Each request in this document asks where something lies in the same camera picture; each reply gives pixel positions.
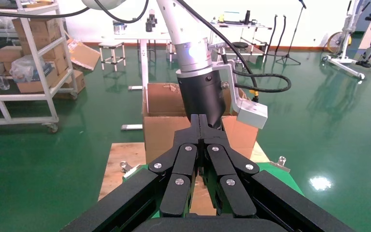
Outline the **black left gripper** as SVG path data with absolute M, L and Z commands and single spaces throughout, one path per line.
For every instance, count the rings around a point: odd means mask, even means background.
M 230 91 L 222 89 L 220 71 L 193 73 L 191 77 L 177 74 L 177 80 L 187 119 L 191 120 L 192 115 L 206 115 L 209 127 L 222 129 L 222 117 L 230 110 Z

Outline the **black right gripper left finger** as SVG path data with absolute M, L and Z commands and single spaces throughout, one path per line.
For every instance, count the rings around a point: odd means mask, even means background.
M 159 213 L 162 217 L 183 217 L 188 213 L 195 184 L 200 139 L 199 116 L 191 116 L 189 128 L 174 133 L 172 147 L 149 164 L 149 170 L 166 184 Z

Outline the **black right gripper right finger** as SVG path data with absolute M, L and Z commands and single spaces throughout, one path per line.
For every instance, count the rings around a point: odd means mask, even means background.
M 206 115 L 199 116 L 204 184 L 219 215 L 235 218 L 254 218 L 257 209 L 245 189 L 250 178 L 260 171 L 259 166 L 231 148 L 226 133 L 208 125 Z

